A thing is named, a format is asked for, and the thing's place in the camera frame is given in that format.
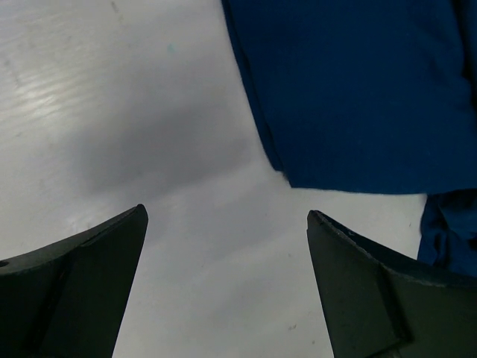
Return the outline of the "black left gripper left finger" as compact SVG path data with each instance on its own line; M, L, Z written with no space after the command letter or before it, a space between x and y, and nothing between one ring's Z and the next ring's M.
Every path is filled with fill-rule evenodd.
M139 204L1 261L2 357L111 357L145 241Z

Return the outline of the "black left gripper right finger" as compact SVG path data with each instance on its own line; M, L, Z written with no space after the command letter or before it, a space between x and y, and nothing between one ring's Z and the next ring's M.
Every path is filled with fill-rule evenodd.
M307 237L338 358L476 355L476 279L435 268L313 210Z

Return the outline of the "blue Mickey Mouse t-shirt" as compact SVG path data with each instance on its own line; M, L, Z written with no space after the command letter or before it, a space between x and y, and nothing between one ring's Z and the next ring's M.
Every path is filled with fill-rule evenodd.
M297 188L424 194L420 261L476 274L476 3L224 1L256 128Z

